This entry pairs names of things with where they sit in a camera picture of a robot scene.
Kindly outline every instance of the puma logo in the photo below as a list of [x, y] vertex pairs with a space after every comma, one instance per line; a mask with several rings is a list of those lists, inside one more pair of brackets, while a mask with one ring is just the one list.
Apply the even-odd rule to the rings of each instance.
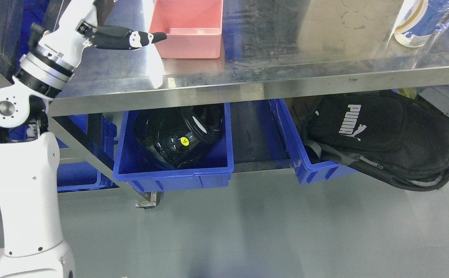
[[348, 108], [349, 111], [344, 115], [343, 124], [341, 125], [338, 133], [343, 136], [353, 137], [358, 141], [362, 141], [362, 139], [356, 137], [356, 135], [362, 133], [367, 128], [367, 126], [359, 125], [358, 129], [354, 131], [362, 106], [360, 104], [349, 104]]
[[362, 139], [360, 139], [360, 138], [358, 138], [358, 137], [355, 137], [355, 136], [358, 135], [358, 134], [360, 134], [360, 133], [362, 133], [362, 131], [364, 131], [366, 128], [367, 128], [366, 125], [359, 125], [359, 126], [358, 126], [358, 129], [355, 130], [355, 132], [353, 132], [353, 134], [351, 134], [351, 135], [348, 135], [348, 134], [341, 134], [341, 135], [347, 136], [347, 137], [353, 137], [353, 138], [356, 138], [358, 141], [362, 141]]

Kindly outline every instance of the stainless steel table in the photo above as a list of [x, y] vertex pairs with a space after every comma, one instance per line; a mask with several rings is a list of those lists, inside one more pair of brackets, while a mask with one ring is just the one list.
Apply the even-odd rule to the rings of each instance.
[[[52, 25], [66, 2], [51, 0]], [[50, 130], [69, 146], [64, 157], [75, 153], [112, 178], [113, 161], [93, 155], [89, 138], [66, 115], [449, 84], [449, 28], [418, 49], [399, 45], [391, 33], [402, 2], [224, 0], [218, 59], [161, 59], [155, 46], [91, 47], [51, 105]], [[123, 0], [106, 24], [146, 31], [153, 9], [153, 0]], [[293, 172], [287, 160], [257, 160], [241, 159], [236, 169], [283, 165], [281, 171]]]

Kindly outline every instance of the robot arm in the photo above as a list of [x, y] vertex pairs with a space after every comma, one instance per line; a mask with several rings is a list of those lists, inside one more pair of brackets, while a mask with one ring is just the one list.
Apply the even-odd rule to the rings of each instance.
[[[98, 26], [93, 2], [72, 0], [58, 30], [46, 33], [20, 59], [14, 84], [0, 88], [0, 210], [5, 241], [0, 278], [75, 277], [73, 255], [59, 220], [59, 147], [47, 132], [46, 114], [80, 64], [83, 50], [91, 45], [140, 49], [166, 39], [164, 33]], [[29, 138], [9, 140], [8, 129], [24, 124], [30, 126]]]

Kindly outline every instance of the blue plastic bin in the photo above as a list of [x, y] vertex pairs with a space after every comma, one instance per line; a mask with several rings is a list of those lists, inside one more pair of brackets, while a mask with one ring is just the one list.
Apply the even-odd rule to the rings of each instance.
[[[84, 132], [87, 130], [87, 115], [69, 116]], [[103, 151], [111, 158], [115, 150], [116, 125], [103, 117]], [[59, 141], [60, 148], [67, 146]], [[57, 172], [58, 192], [74, 192], [115, 188], [108, 177], [101, 174], [88, 162], [60, 164]]]
[[300, 135], [291, 118], [285, 100], [282, 98], [269, 100], [269, 104], [271, 105], [271, 112], [276, 119], [279, 131], [283, 137], [286, 152], [290, 156], [291, 167], [295, 169], [301, 185], [315, 181], [325, 181], [329, 178], [346, 176], [357, 172], [350, 167], [332, 161], [313, 164], [307, 156], [304, 144], [302, 143], [302, 139], [300, 139]]
[[128, 182], [138, 192], [165, 192], [228, 186], [235, 166], [231, 142], [230, 104], [225, 103], [224, 106], [224, 132], [221, 141], [194, 169], [168, 171], [152, 171], [153, 167], [141, 155], [137, 139], [133, 135], [133, 122], [138, 111], [124, 112], [113, 177], [117, 181]]

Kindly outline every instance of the gray floor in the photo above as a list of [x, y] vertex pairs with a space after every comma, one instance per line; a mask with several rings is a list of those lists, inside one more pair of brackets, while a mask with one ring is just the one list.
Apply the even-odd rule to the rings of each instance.
[[[79, 278], [449, 277], [449, 184], [407, 192], [362, 174], [308, 186], [285, 171], [167, 192], [61, 195]], [[0, 246], [2, 246], [0, 221]]]

